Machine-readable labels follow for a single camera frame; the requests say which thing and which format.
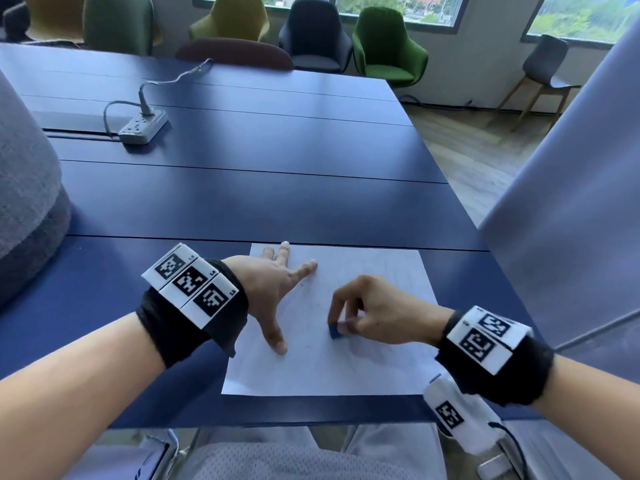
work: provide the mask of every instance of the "power strip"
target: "power strip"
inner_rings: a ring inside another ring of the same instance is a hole
[[[139,112],[123,129],[118,131],[120,141],[126,144],[148,144],[169,120],[166,112],[152,108],[149,116]]]

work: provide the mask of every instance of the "blue table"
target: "blue table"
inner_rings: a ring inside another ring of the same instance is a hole
[[[132,79],[190,66],[0,45],[0,67],[33,111],[100,114],[95,81],[134,98]],[[71,99],[74,85],[80,96]],[[284,239],[418,249],[440,304],[531,324],[384,82],[220,66],[156,97],[170,127],[146,147],[51,139],[74,218],[51,265],[0,314],[0,377],[135,309],[146,288],[140,274],[178,240],[211,258]],[[220,395],[226,365],[217,346],[203,345],[113,426],[433,420],[421,396]],[[496,409],[505,419],[531,416]]]

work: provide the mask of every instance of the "right hand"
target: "right hand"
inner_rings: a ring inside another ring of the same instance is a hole
[[[344,307],[345,322],[338,323]],[[359,310],[364,316],[358,316]],[[338,323],[343,335],[362,335],[386,344],[424,342],[437,347],[453,312],[405,293],[381,276],[361,274],[333,292],[327,322]]]

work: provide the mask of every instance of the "wall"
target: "wall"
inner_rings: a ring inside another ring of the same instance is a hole
[[[188,42],[191,23],[207,14],[194,8],[191,0],[153,0],[165,42],[156,55],[172,56]],[[478,107],[496,107],[522,77],[522,63],[534,45],[520,42],[538,0],[469,0],[457,35],[410,30],[410,37],[429,51],[424,78],[398,95],[411,94],[423,102],[463,105],[472,101]],[[286,12],[270,13],[271,29],[265,41],[277,43]],[[353,23],[346,23],[348,33]],[[571,47],[558,76],[584,84],[607,54],[606,50]],[[353,62],[347,74],[355,75]],[[521,109],[528,89],[521,89],[507,108]],[[572,91],[570,100],[577,94]],[[542,96],[535,111],[555,112],[558,96]]]

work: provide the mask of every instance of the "black cord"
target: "black cord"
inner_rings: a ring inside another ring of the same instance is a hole
[[[490,422],[489,426],[491,426],[492,428],[498,428],[503,430],[505,433],[508,434],[508,436],[516,444],[516,448],[518,449],[518,454],[520,455],[520,459],[522,460],[522,480],[529,480],[529,467],[527,466],[527,459],[524,457],[524,451],[522,451],[522,447],[520,446],[520,443],[517,441],[516,437],[513,435],[512,432],[509,431],[509,429],[505,425],[501,423]]]

